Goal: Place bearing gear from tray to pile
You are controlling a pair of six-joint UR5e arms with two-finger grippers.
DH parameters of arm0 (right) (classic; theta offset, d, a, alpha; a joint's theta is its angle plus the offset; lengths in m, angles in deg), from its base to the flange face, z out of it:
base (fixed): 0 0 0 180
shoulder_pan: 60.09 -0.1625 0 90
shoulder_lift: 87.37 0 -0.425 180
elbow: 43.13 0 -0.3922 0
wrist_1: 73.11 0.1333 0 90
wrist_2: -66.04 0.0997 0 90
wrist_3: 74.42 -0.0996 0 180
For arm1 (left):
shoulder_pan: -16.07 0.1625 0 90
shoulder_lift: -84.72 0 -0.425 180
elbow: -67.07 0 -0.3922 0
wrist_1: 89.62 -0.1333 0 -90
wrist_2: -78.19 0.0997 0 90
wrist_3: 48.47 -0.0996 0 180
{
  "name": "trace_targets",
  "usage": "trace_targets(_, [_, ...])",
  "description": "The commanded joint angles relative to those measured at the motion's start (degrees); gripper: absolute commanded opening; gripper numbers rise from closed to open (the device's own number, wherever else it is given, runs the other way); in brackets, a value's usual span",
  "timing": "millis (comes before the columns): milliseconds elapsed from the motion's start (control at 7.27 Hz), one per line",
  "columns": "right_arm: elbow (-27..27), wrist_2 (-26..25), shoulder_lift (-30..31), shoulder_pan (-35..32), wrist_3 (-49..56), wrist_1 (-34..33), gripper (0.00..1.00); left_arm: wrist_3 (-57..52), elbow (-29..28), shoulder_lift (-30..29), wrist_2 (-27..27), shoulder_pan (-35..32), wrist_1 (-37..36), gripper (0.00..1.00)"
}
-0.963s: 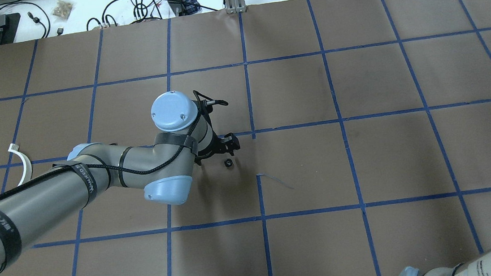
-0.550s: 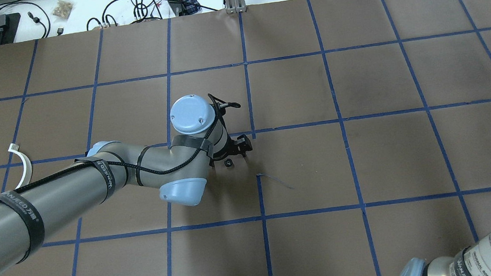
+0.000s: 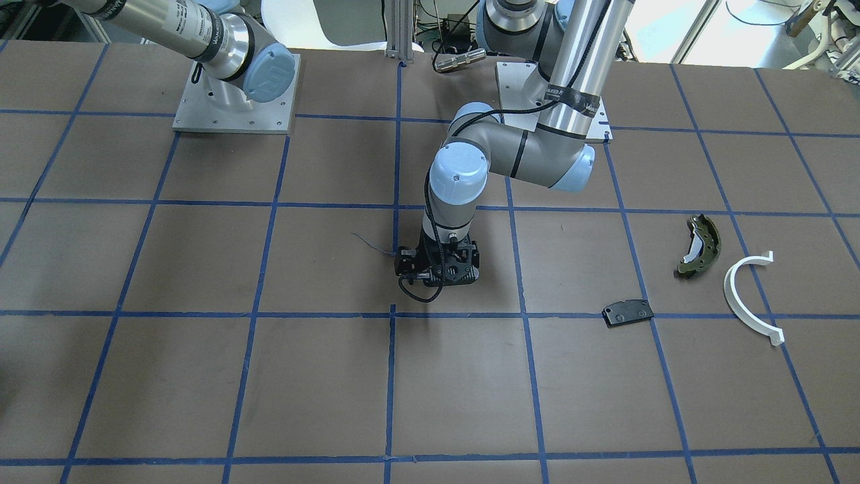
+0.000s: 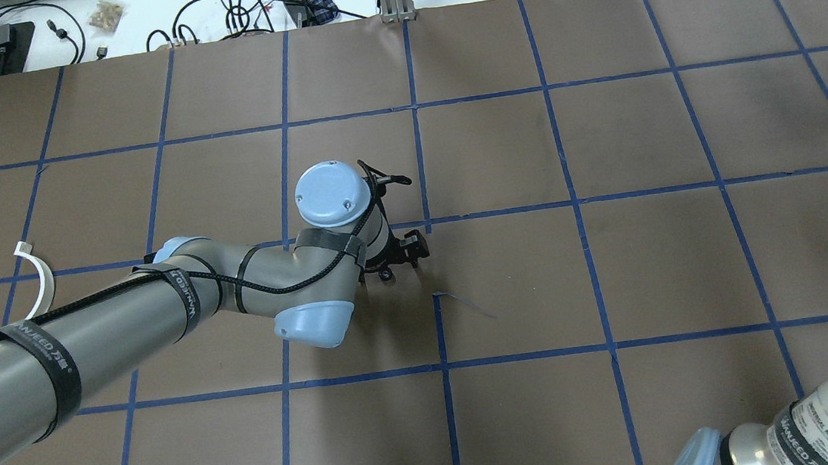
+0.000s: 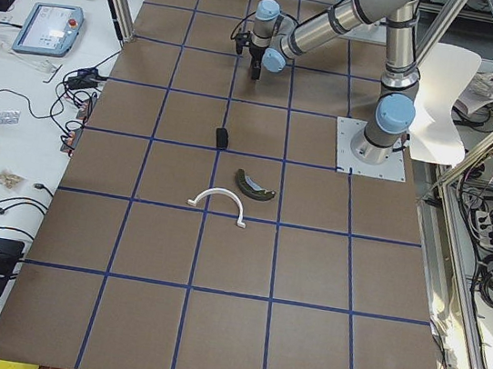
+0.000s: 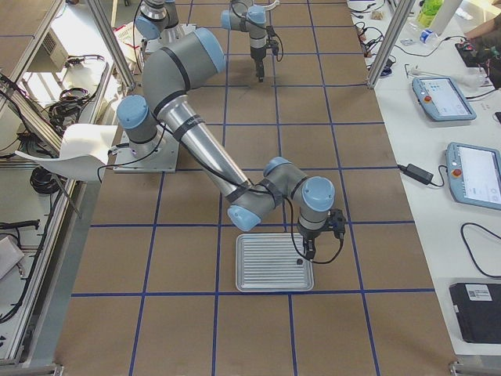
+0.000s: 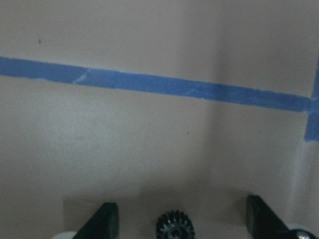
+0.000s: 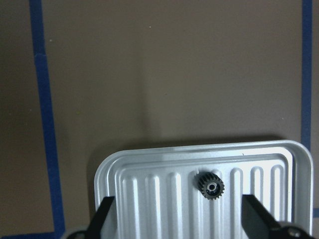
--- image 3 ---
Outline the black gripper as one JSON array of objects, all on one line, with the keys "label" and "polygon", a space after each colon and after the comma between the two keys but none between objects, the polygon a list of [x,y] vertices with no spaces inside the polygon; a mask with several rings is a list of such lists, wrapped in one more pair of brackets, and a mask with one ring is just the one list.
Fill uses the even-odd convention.
[{"label": "black gripper", "polygon": [[470,284],[479,279],[480,252],[469,235],[457,243],[439,244],[433,235],[421,233],[418,245],[399,246],[395,273],[409,282],[424,284]]}]

